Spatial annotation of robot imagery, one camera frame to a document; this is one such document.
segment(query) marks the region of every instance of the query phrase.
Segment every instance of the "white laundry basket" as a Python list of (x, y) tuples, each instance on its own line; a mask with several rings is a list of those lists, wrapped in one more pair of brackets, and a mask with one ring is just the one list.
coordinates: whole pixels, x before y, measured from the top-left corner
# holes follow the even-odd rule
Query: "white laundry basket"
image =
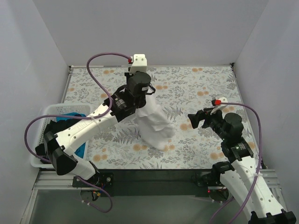
[[(54, 104), (50, 105), (46, 108), (44, 115), (46, 114), (66, 114), (66, 113), (82, 113), (88, 116), (92, 112), (92, 106), (90, 104), (83, 104), (83, 103), (77, 103), (77, 104)], [(47, 126), (47, 124), (50, 123), (50, 121), (56, 121), (56, 118), (44, 118), (42, 119), (42, 125), (40, 127), (40, 131), (37, 133), (34, 145), (32, 150), (35, 152), (35, 147), (43, 143), (43, 132)], [(87, 147), (88, 147), (88, 141), (85, 143), (85, 150), (84, 150), (84, 156), (83, 159), (86, 158), (87, 154)], [(35, 156), (31, 155), (30, 163), (33, 167), (38, 168), (46, 168), (46, 169), (53, 169), (52, 164), (43, 164), (41, 163), (40, 159), (36, 158)]]

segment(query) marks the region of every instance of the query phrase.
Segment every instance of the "table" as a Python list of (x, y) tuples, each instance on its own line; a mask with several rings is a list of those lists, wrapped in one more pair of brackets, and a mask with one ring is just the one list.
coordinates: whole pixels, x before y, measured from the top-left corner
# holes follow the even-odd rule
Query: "table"
[[(126, 67), (92, 68), (93, 74), (110, 93), (125, 84), (126, 71)], [(148, 74), (157, 90), (157, 101), (174, 125), (175, 136), (169, 139), (163, 151), (158, 151), (141, 139), (136, 119), (130, 117), (91, 138), (87, 160), (100, 169), (211, 168), (214, 163), (226, 160), (218, 136), (210, 128), (192, 129), (187, 114), (211, 107), (211, 99), (216, 96), (225, 96), (229, 102), (242, 101), (231, 67), (149, 66)], [(73, 68), (64, 102), (90, 103), (95, 109), (106, 98), (85, 67)], [(228, 106), (223, 112), (236, 112), (242, 117), (243, 136), (257, 157), (244, 108)]]

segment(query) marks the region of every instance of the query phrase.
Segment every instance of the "purple hose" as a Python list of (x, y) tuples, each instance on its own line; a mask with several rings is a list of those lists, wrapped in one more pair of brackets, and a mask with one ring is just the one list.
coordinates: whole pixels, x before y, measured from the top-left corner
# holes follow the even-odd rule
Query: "purple hose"
[(78, 179), (79, 179), (80, 181), (82, 181), (83, 183), (85, 183), (85, 184), (87, 184), (87, 185), (89, 185), (89, 186), (91, 186), (91, 187), (93, 187), (93, 188), (96, 188), (96, 189), (98, 189), (98, 190), (104, 192), (105, 195), (107, 195), (107, 197), (108, 197), (109, 200), (110, 200), (110, 207), (109, 207), (109, 209), (107, 209), (107, 210), (103, 210), (103, 209), (99, 208), (98, 206), (96, 206), (95, 204), (90, 203), (89, 201), (85, 201), (85, 200), (84, 200), (84, 202), (85, 202), (86, 204), (89, 203), (90, 206), (94, 207), (95, 209), (99, 210), (100, 212), (103, 212), (103, 213), (110, 212), (110, 210), (111, 210), (112, 207), (113, 207), (113, 202), (112, 202), (112, 198), (111, 198), (111, 196), (110, 196), (104, 189), (102, 189), (102, 188), (100, 188), (100, 187), (98, 187), (98, 186), (95, 186), (95, 185), (93, 185), (93, 184), (91, 184), (91, 183), (89, 183), (89, 182), (83, 180), (81, 177), (76, 176), (76, 178), (78, 178)]
[[(111, 109), (111, 107), (112, 107), (112, 98), (111, 98), (110, 93), (109, 93), (109, 92), (102, 86), (101, 83), (99, 83), (99, 81), (95, 78), (95, 76), (92, 74), (92, 72), (90, 71), (90, 68), (89, 68), (89, 64), (90, 64), (90, 62), (91, 62), (93, 59), (95, 59), (95, 58), (97, 58), (97, 57), (100, 57), (100, 56), (104, 56), (104, 55), (116, 55), (116, 56), (125, 57), (125, 58), (127, 58), (127, 59), (129, 59), (129, 60), (131, 59), (131, 57), (129, 57), (129, 56), (127, 56), (127, 55), (124, 55), (124, 54), (114, 53), (114, 52), (105, 52), (105, 53), (100, 53), (100, 54), (94, 55), (94, 56), (92, 56), (92, 57), (87, 61), (86, 68), (87, 68), (87, 71), (88, 71), (89, 75), (90, 75), (91, 78), (96, 82), (96, 84), (98, 84), (99, 87), (100, 87), (100, 88), (107, 94), (107, 96), (108, 96), (108, 98), (109, 98), (109, 107), (108, 107), (108, 109), (107, 109), (104, 113), (102, 113), (102, 114), (100, 114), (100, 115), (98, 115), (98, 116), (94, 116), (95, 119), (97, 119), (97, 118), (101, 118), (101, 117), (105, 116), (107, 113), (109, 113), (109, 111), (110, 111), (110, 109)], [(25, 142), (25, 146), (26, 146), (27, 150), (28, 150), (31, 154), (33, 154), (35, 157), (39, 158), (39, 159), (42, 160), (42, 161), (48, 162), (48, 163), (50, 163), (49, 160), (47, 160), (47, 159), (45, 159), (45, 158), (43, 158), (43, 157), (37, 155), (37, 154), (34, 153), (34, 152), (31, 150), (31, 148), (29, 147), (28, 140), (27, 140), (28, 130), (29, 130), (30, 126), (31, 126), (34, 122), (36, 122), (37, 120), (39, 120), (39, 119), (43, 119), (43, 118), (58, 118), (58, 117), (60, 117), (60, 118), (70, 118), (70, 119), (79, 119), (79, 120), (91, 120), (91, 119), (92, 119), (91, 117), (76, 117), (76, 116), (57, 115), (57, 114), (43, 115), (43, 116), (40, 116), (40, 117), (37, 117), (37, 118), (33, 119), (33, 120), (27, 125), (27, 127), (26, 127), (26, 129), (25, 129), (25, 133), (24, 133), (24, 142)]]
[[(261, 121), (260, 121), (260, 118), (257, 114), (257, 112), (250, 106), (247, 106), (247, 105), (244, 105), (244, 104), (239, 104), (239, 103), (222, 103), (222, 105), (237, 105), (237, 106), (244, 106), (248, 109), (250, 109), (255, 115), (256, 115), (256, 119), (257, 119), (257, 123), (258, 123), (258, 131), (259, 131), (259, 143), (258, 143), (258, 148), (259, 148), (259, 155), (258, 155), (258, 163), (257, 163), (257, 168), (256, 168), (256, 173), (258, 174), (260, 172), (260, 167), (261, 167), (261, 164), (262, 164), (262, 127), (261, 127)], [(254, 177), (253, 179), (253, 183), (248, 191), (248, 194), (243, 202), (243, 204), (241, 205), (240, 209), (238, 210), (238, 212), (234, 215), (234, 217), (229, 221), (228, 224), (231, 224), (240, 214), (241, 212), (243, 211), (244, 207), (246, 206), (246, 203), (248, 202), (250, 196), (251, 196), (251, 193), (253, 192), (253, 189), (256, 185), (256, 181), (257, 181), (257, 176)], [(211, 217), (210, 219), (210, 222), (209, 224), (212, 223), (212, 220), (213, 218), (218, 214), (218, 212), (220, 210), (222, 210), (227, 204), (229, 203), (229, 201), (224, 204), (223, 206), (221, 206), (214, 214), (213, 216)]]

